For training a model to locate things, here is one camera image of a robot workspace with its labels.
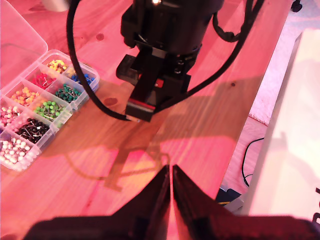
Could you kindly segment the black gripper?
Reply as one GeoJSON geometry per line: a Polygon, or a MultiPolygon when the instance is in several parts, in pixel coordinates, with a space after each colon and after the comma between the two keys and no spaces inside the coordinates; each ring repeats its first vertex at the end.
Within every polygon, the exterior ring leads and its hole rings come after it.
{"type": "Polygon", "coordinates": [[[125,114],[150,122],[156,110],[171,107],[174,97],[182,98],[188,92],[191,81],[188,71],[198,54],[196,50],[190,54],[168,54],[162,58],[144,49],[137,56],[125,55],[116,69],[117,78],[134,86],[125,114]]]}

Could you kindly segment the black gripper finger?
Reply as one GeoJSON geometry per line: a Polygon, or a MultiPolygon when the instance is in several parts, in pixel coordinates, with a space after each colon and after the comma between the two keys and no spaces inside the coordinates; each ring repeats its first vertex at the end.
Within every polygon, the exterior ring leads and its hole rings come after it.
{"type": "Polygon", "coordinates": [[[117,210],[116,218],[150,218],[170,199],[170,166],[165,165],[153,179],[128,203],[117,210]]]}
{"type": "Polygon", "coordinates": [[[184,217],[233,216],[230,211],[203,192],[177,164],[172,167],[172,180],[174,199],[184,217]]]}

